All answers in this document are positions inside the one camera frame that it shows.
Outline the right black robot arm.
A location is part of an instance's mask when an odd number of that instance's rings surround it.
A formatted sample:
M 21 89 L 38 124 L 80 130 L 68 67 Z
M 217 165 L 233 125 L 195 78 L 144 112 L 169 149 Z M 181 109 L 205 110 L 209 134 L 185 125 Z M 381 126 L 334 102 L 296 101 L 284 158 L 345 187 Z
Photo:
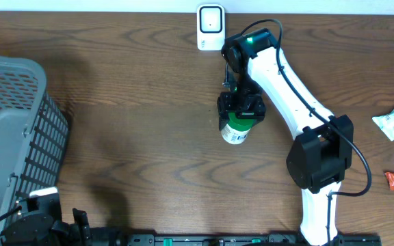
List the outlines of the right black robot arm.
M 230 144 L 244 142 L 263 121 L 263 95 L 268 95 L 293 138 L 286 164 L 302 191 L 301 234 L 309 245 L 327 245 L 338 234 L 336 203 L 327 196 L 339 190 L 352 164 L 351 120 L 335 117 L 307 90 L 268 29 L 225 39 L 221 54 L 239 75 L 228 79 L 229 90 L 217 100 L 222 137 Z

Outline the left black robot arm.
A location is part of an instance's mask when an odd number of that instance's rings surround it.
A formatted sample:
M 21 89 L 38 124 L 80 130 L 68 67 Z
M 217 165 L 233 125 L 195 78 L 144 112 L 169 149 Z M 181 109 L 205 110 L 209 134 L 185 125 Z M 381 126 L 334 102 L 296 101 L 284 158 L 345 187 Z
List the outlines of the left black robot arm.
M 92 234 L 82 221 L 62 221 L 58 193 L 33 195 L 20 201 L 21 218 L 0 234 L 2 245 L 92 245 Z

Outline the green lid jar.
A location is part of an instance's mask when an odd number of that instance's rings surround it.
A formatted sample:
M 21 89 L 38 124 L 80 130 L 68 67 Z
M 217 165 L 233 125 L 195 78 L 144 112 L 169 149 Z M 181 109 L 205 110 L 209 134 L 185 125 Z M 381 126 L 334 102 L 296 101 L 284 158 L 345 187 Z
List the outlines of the green lid jar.
M 222 127 L 221 135 L 229 144 L 242 144 L 254 123 L 254 119 L 237 118 L 235 113 L 231 112 L 228 114 L 228 122 Z

